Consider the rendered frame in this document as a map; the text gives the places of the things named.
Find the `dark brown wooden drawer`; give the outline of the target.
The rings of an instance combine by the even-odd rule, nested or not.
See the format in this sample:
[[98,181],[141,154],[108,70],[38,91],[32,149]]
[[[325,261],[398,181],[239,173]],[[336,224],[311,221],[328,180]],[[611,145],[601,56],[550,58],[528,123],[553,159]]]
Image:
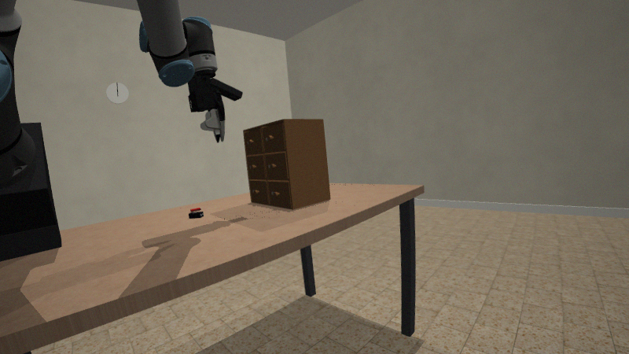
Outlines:
[[[285,149],[283,123],[275,124],[263,129],[264,152]],[[272,140],[273,139],[273,140]]]
[[263,152],[261,128],[254,131],[245,132],[245,146],[247,154]]
[[252,201],[269,204],[268,192],[267,192],[267,180],[255,179],[249,180]]
[[271,205],[292,207],[288,180],[268,181],[268,189]]
[[286,153],[267,154],[265,161],[268,179],[289,178]]
[[263,155],[247,157],[249,178],[266,178]]

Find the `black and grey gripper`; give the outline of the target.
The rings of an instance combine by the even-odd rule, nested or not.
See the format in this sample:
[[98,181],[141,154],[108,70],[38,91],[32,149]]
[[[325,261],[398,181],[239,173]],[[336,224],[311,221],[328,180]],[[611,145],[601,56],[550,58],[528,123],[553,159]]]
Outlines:
[[194,72],[193,78],[188,82],[189,106],[191,112],[208,110],[205,114],[206,120],[200,124],[200,128],[205,131],[213,131],[218,143],[220,138],[221,142],[224,140],[225,110],[219,89],[209,84],[210,77],[215,77],[215,70],[205,69]]

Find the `brown wooden chest of drawers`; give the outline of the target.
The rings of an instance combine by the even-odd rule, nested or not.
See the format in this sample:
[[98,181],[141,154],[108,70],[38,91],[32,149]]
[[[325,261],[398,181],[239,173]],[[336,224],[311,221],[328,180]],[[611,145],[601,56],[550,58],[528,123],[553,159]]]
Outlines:
[[[247,157],[263,155],[266,178],[249,178],[251,202],[261,205],[269,205],[279,208],[297,209],[319,202],[330,200],[329,173],[326,156],[326,139],[323,119],[283,119],[257,127],[243,130],[244,141],[245,132],[254,131],[261,128],[263,142],[263,127],[283,123],[285,136],[285,149],[266,151],[260,153],[246,153],[245,156],[248,170]],[[285,153],[288,167],[288,179],[268,179],[265,155],[272,153]],[[249,180],[266,179],[269,204],[252,201]],[[284,207],[270,204],[268,181],[288,180],[292,207]]]

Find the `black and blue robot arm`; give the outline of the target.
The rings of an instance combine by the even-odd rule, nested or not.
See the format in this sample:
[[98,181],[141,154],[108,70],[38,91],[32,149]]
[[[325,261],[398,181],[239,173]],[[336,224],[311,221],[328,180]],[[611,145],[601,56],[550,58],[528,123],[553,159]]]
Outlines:
[[[218,70],[212,28],[203,17],[182,20],[178,0],[137,0],[142,22],[139,44],[149,52],[161,81],[169,87],[188,83],[194,70]],[[14,81],[14,51],[22,18],[16,0],[0,0],[0,189],[22,180],[34,167],[37,153],[21,127]],[[193,67],[194,66],[194,67]],[[236,101],[237,90],[211,78],[210,86]]]

